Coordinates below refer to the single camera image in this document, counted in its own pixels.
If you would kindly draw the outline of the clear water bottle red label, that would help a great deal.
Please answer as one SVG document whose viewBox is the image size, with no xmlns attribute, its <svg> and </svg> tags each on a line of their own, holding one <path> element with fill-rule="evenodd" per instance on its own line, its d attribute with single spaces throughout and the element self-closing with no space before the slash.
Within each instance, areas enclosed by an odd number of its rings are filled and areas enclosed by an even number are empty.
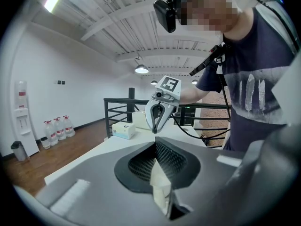
<svg viewBox="0 0 301 226">
<path fill-rule="evenodd" d="M 45 128 L 44 128 L 45 135 L 48 138 L 50 145 L 55 146 L 58 143 L 58 138 L 56 135 L 55 128 L 51 121 L 44 121 L 44 124 L 45 124 Z"/>
<path fill-rule="evenodd" d="M 64 123 L 65 133 L 66 133 L 67 137 L 74 136 L 75 130 L 74 130 L 72 122 L 69 119 L 69 116 L 65 115 L 63 117 L 63 123 Z"/>
<path fill-rule="evenodd" d="M 54 118 L 54 127 L 58 140 L 65 140 L 67 135 L 65 133 L 64 124 L 60 120 L 60 117 Z"/>
</svg>

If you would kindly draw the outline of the white and blue tissue box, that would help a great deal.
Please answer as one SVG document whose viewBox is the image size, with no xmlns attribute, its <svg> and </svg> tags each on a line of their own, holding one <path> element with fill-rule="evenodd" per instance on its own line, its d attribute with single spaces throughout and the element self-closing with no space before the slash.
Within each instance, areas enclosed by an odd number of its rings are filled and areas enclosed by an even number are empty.
<svg viewBox="0 0 301 226">
<path fill-rule="evenodd" d="M 112 134 L 114 136 L 130 140 L 136 133 L 136 127 L 133 123 L 117 122 L 112 125 Z"/>
</svg>

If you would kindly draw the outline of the black screen device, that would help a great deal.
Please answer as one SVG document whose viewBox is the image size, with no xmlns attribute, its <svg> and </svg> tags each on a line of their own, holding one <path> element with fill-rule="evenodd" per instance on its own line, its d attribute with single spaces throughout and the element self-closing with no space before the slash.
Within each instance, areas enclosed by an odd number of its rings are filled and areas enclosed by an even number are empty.
<svg viewBox="0 0 301 226">
<path fill-rule="evenodd" d="M 215 45 L 211 50 L 209 56 L 200 63 L 194 70 L 192 70 L 189 75 L 194 76 L 213 62 L 218 66 L 222 66 L 225 63 L 226 55 L 230 52 L 231 46 L 222 43 L 220 45 Z"/>
</svg>

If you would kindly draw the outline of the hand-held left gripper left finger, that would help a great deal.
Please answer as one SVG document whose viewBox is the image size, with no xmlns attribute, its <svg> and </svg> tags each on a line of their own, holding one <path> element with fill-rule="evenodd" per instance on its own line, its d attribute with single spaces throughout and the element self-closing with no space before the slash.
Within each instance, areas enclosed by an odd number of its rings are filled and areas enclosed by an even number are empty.
<svg viewBox="0 0 301 226">
<path fill-rule="evenodd" d="M 170 163 L 165 141 L 95 155 L 44 187 L 37 200 L 74 226 L 170 226 L 153 199 L 153 165 Z"/>
</svg>

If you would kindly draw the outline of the grey trash bin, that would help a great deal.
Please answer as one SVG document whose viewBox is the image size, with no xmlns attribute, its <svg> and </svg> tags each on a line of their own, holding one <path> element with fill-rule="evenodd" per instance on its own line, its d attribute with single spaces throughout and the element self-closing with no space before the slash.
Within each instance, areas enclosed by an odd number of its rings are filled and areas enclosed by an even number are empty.
<svg viewBox="0 0 301 226">
<path fill-rule="evenodd" d="M 11 150 L 19 161 L 26 160 L 27 155 L 21 141 L 13 142 L 13 144 L 11 145 Z"/>
</svg>

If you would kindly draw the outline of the person's right forearm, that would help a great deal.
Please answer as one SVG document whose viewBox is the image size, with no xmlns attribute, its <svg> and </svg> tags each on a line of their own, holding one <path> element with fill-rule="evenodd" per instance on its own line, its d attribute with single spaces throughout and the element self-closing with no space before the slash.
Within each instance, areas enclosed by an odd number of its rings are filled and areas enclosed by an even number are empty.
<svg viewBox="0 0 301 226">
<path fill-rule="evenodd" d="M 180 102 L 181 105 L 193 104 L 203 99 L 209 91 L 203 91 L 197 87 L 191 87 L 181 91 Z"/>
</svg>

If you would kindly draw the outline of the black metal railing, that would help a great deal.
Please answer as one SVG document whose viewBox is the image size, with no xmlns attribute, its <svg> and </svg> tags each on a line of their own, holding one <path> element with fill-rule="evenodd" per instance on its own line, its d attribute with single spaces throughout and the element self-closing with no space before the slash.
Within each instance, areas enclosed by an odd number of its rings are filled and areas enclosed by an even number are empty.
<svg viewBox="0 0 301 226">
<path fill-rule="evenodd" d="M 106 133 L 107 137 L 112 137 L 112 125 L 110 121 L 113 123 L 117 122 L 128 122 L 132 123 L 132 113 L 140 111 L 137 107 L 138 105 L 146 105 L 147 100 L 135 99 L 135 89 L 129 88 L 129 98 L 105 98 L 104 99 L 104 111 L 105 111 L 105 123 L 106 123 Z M 211 104 L 211 103 L 193 103 L 189 105 L 180 105 L 179 112 L 171 115 L 171 119 L 173 120 L 174 125 L 177 125 L 181 130 L 184 130 L 184 126 L 186 126 L 186 121 L 191 120 L 190 126 L 194 128 L 195 131 L 219 131 L 218 134 L 214 134 L 211 136 L 197 136 L 203 142 L 207 142 L 209 140 L 225 140 L 226 133 L 230 132 L 229 128 L 197 128 L 194 125 L 194 122 L 199 121 L 227 121 L 230 122 L 230 117 L 197 117 L 192 116 L 191 113 L 187 113 L 188 109 L 205 109 L 205 110 L 227 110 L 230 112 L 230 105 L 225 104 Z"/>
</svg>

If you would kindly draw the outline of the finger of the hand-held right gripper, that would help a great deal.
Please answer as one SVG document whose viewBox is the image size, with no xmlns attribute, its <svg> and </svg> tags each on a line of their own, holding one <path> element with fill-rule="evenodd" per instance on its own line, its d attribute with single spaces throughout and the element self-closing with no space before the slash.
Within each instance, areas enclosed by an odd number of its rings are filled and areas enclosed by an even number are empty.
<svg viewBox="0 0 301 226">
<path fill-rule="evenodd" d="M 155 107 L 155 133 L 159 133 L 163 129 L 174 111 L 175 106 L 166 103 L 159 103 Z"/>
<path fill-rule="evenodd" d="M 160 102 L 149 100 L 145 107 L 146 122 L 153 133 L 157 133 L 160 114 Z"/>
</svg>

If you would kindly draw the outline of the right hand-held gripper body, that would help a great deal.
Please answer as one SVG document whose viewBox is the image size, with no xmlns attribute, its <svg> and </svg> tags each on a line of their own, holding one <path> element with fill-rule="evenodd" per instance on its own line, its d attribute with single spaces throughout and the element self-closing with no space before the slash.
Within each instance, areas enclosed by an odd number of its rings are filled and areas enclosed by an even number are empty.
<svg viewBox="0 0 301 226">
<path fill-rule="evenodd" d="M 151 95 L 151 98 L 178 107 L 181 96 L 181 84 L 181 80 L 165 75 L 155 86 L 155 92 Z"/>
</svg>

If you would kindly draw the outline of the white water dispenser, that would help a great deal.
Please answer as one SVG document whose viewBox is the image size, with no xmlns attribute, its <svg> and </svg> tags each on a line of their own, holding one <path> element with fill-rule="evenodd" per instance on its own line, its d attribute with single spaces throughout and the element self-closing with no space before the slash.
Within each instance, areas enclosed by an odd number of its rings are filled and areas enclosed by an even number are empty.
<svg viewBox="0 0 301 226">
<path fill-rule="evenodd" d="M 13 110 L 14 125 L 17 139 L 22 143 L 28 157 L 38 153 L 40 150 L 34 138 L 27 96 L 27 82 L 15 81 L 14 84 L 15 105 Z"/>
</svg>

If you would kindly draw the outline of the person's torso in dark shirt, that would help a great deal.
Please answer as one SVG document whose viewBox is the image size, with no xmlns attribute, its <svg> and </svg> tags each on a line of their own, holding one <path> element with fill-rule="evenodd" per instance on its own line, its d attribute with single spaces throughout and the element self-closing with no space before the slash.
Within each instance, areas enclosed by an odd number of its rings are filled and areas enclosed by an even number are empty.
<svg viewBox="0 0 301 226">
<path fill-rule="evenodd" d="M 222 66 L 208 66 L 197 88 L 220 92 L 227 86 L 231 99 L 229 151 L 245 152 L 253 141 L 264 140 L 273 131 L 284 127 L 283 115 L 272 88 L 294 59 L 293 46 L 287 44 L 275 25 L 269 24 L 258 8 L 253 9 L 253 25 L 241 40 L 224 39 L 230 50 Z"/>
</svg>

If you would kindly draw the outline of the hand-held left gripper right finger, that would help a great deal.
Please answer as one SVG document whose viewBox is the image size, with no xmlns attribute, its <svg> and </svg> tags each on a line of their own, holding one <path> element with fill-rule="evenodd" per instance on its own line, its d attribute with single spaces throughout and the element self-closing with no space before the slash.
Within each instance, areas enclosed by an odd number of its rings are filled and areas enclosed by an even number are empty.
<svg viewBox="0 0 301 226">
<path fill-rule="evenodd" d="M 211 149 L 166 137 L 155 138 L 155 172 L 164 173 L 171 182 L 169 211 L 172 226 L 196 223 L 207 201 L 233 174 L 235 166 L 218 162 L 221 156 L 240 163 L 243 153 Z"/>
</svg>

